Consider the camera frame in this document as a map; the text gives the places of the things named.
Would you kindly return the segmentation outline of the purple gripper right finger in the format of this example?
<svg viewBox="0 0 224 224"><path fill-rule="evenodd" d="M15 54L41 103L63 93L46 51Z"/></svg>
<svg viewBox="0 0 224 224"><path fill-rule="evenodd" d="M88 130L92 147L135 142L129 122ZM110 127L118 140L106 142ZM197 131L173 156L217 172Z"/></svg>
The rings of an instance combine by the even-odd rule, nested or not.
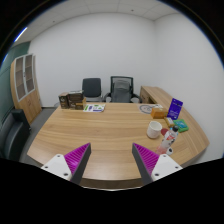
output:
<svg viewBox="0 0 224 224"><path fill-rule="evenodd" d="M143 185L147 185L182 169L169 155L155 152L134 143L132 154L139 169Z"/></svg>

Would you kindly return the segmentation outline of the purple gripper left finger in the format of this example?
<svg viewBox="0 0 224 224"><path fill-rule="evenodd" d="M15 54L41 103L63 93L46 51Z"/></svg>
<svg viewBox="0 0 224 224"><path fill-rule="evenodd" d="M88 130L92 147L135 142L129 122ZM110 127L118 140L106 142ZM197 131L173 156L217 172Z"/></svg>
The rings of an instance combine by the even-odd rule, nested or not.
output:
<svg viewBox="0 0 224 224"><path fill-rule="evenodd" d="M91 144L84 144L69 153L56 154L42 169L72 183L81 182L84 170L91 154Z"/></svg>

